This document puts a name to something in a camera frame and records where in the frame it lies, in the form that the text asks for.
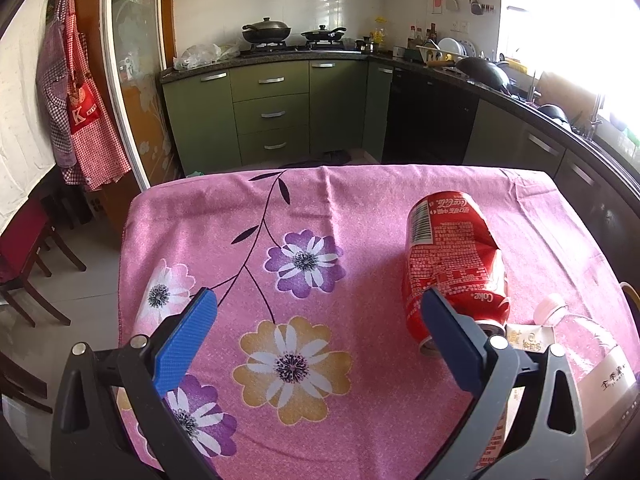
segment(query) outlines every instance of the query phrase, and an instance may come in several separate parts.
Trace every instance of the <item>cabinet handle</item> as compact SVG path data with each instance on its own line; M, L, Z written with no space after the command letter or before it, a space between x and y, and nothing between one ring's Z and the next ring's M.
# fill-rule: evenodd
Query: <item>cabinet handle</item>
M286 113L286 111L281 111L281 112L276 112L274 114L261 114L262 117L264 117L265 119L271 119L272 117L282 117L284 114Z
M284 148L287 145L286 142L283 142L282 144L274 144L273 146L265 146L264 149L265 150L279 150L280 148Z
M534 134L529 134L529 140L534 144L540 146L540 148L545 150L547 153L551 153L551 155L553 156L558 156L558 150L554 150L551 146L537 138Z
M576 166L575 164L572 164L571 169L574 170L574 173L577 176L579 176L581 179L583 179L587 184L589 184L590 186L593 185L593 179L589 175L587 175L583 170L578 168L578 166Z
M267 85L269 83L282 83L283 81L283 77L274 77L272 79L258 79L258 84Z
M206 77L201 77L200 81L213 81L214 79L222 79L223 77L226 77L226 72L223 72L222 74L214 74L208 75Z

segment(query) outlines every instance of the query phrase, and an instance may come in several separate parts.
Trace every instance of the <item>silver screw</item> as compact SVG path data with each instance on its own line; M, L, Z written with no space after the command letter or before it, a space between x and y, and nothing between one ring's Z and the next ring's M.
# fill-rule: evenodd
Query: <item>silver screw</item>
M501 335L492 336L492 338L489 339L489 343L491 343L492 347L497 348L498 350L504 350L509 346L509 342Z
M86 345L84 343L76 343L71 349L73 355L82 355L86 351Z
M549 347L549 351L556 357L562 357L564 355L564 347L558 343L553 343Z
M149 341L149 339L146 337L146 335L143 334L139 334L139 335L135 335L131 338L131 341L129 341L129 344L133 347L133 348L144 348L146 346L146 342Z

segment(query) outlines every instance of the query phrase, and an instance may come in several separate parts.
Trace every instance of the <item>red checkered apron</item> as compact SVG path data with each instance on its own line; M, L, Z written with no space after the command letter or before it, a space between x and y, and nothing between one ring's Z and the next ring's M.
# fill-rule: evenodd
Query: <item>red checkered apron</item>
M78 163L61 169L66 183L83 184L95 191L104 184L117 182L131 167L91 76L86 49L78 33L75 0L68 0L65 25L69 70L67 106Z

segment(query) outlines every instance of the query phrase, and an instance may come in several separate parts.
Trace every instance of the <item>black leaf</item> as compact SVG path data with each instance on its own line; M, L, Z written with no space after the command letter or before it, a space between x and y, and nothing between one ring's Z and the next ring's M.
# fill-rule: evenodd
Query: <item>black leaf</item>
M280 194L287 204L291 204L291 197L289 196L289 189L283 180L278 179L278 186L280 187Z
M234 238L234 241L231 242L231 245L237 244L238 242L241 242L242 240L246 240L249 236L254 234L254 232L255 232L255 230L257 228L258 228L258 226L254 225L253 227L249 227L246 231L242 231L236 238Z
M262 180L264 178L269 178L270 176L279 175L280 173L281 173L280 171L276 171L275 173L263 173L261 175L254 176L253 178L250 178L249 182L252 182L254 180Z

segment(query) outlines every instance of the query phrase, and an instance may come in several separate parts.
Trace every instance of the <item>bottle cap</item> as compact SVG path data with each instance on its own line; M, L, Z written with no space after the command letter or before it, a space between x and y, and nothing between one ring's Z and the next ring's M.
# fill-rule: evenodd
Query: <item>bottle cap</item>
M544 325L546 320L559 308L566 306L566 301L560 294L549 294L533 311L533 323Z

